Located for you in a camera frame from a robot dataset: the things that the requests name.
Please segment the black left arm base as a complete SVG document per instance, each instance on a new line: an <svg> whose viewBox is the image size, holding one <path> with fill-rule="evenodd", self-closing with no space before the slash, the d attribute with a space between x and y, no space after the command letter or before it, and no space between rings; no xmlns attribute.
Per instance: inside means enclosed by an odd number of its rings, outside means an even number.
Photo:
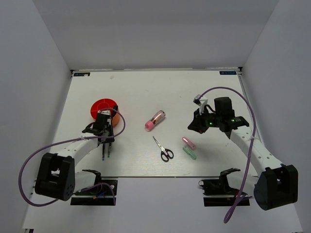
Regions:
<svg viewBox="0 0 311 233"><path fill-rule="evenodd" d="M102 179L102 182L108 184L100 185L84 192L78 192L71 197L71 206L115 206L114 200L117 200L118 180Z"/></svg>

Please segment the green gel pen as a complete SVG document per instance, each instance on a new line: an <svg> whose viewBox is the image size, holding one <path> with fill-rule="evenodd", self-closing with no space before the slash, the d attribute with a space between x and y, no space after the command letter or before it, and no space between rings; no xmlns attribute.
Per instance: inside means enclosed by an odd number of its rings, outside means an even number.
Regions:
<svg viewBox="0 0 311 233"><path fill-rule="evenodd" d="M110 158L111 146L112 146L112 143L109 143L109 145L108 145L108 153L107 153L107 157L108 158Z"/></svg>

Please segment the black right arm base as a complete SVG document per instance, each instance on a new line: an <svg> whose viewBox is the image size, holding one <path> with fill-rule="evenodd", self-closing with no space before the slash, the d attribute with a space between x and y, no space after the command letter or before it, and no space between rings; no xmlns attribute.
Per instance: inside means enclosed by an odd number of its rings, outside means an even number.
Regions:
<svg viewBox="0 0 311 233"><path fill-rule="evenodd" d="M204 179L198 182L203 190L205 207L231 207L238 197L239 190L218 179Z"/></svg>

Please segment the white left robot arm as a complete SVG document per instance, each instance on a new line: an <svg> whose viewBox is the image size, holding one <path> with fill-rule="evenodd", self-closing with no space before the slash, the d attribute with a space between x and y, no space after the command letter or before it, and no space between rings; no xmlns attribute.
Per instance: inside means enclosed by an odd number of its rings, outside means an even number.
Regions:
<svg viewBox="0 0 311 233"><path fill-rule="evenodd" d="M35 193L63 201L84 188L93 194L99 193L103 182L97 178L98 172L89 169L76 171L75 167L97 147L114 142L112 119L112 109L99 110L95 121L82 131L80 140L56 153L44 154L35 182Z"/></svg>

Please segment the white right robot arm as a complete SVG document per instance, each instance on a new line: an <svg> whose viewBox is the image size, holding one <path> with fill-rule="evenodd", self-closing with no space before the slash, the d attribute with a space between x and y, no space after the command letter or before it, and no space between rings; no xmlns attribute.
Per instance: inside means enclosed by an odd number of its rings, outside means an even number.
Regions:
<svg viewBox="0 0 311 233"><path fill-rule="evenodd" d="M253 196L263 210L270 210L298 200L298 171L285 165L252 135L249 123L242 116L235 116L229 97L214 100L212 109L207 98L196 96L199 108L194 112L189 130L203 134L209 128L218 128L236 144L254 167L257 177L246 179L243 191Z"/></svg>

